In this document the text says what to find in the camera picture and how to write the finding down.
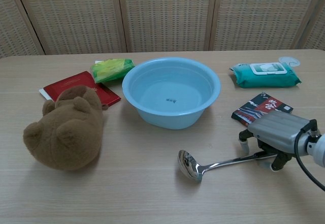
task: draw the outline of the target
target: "plush toy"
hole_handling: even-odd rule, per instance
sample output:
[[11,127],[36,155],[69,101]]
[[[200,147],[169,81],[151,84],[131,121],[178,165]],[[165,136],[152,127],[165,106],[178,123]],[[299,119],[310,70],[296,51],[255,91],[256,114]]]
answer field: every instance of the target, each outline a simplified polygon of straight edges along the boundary
[[39,162],[55,169],[76,170],[99,153],[103,112],[96,92],[86,86],[65,90],[43,105],[43,118],[26,127],[23,140]]

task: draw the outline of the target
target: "woven screen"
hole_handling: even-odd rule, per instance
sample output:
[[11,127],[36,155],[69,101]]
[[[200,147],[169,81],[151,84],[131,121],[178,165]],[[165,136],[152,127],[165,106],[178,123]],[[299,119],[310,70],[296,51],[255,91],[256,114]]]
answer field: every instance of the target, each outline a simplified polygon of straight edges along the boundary
[[203,50],[209,0],[125,0],[132,52]]
[[0,0],[0,57],[38,55],[14,0]]
[[304,48],[325,50],[325,6],[323,6],[322,11],[314,24]]
[[310,1],[221,0],[213,49],[289,49]]
[[23,1],[28,2],[27,11],[35,17],[48,53],[121,52],[113,0]]

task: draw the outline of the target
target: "white lid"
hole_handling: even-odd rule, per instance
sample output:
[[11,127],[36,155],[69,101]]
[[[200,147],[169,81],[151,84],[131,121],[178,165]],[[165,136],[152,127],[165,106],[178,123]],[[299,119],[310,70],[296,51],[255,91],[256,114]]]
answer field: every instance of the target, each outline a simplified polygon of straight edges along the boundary
[[297,67],[300,65],[300,61],[296,58],[291,57],[291,56],[279,57],[279,62],[286,63],[290,67]]

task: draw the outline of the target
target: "wet wipes package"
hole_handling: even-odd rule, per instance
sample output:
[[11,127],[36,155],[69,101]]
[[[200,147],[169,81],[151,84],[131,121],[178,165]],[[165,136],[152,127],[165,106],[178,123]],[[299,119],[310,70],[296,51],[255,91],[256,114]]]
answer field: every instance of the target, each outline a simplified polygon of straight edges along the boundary
[[294,70],[286,63],[237,64],[230,68],[242,88],[291,87],[301,83]]

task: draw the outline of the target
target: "plastic basin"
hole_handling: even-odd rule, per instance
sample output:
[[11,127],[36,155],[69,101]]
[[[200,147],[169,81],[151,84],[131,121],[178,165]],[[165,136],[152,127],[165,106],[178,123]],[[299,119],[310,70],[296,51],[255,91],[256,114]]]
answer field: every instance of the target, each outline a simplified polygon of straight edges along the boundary
[[193,125],[218,98],[218,76],[206,65],[163,57],[135,66],[122,83],[127,101],[148,123],[167,129]]

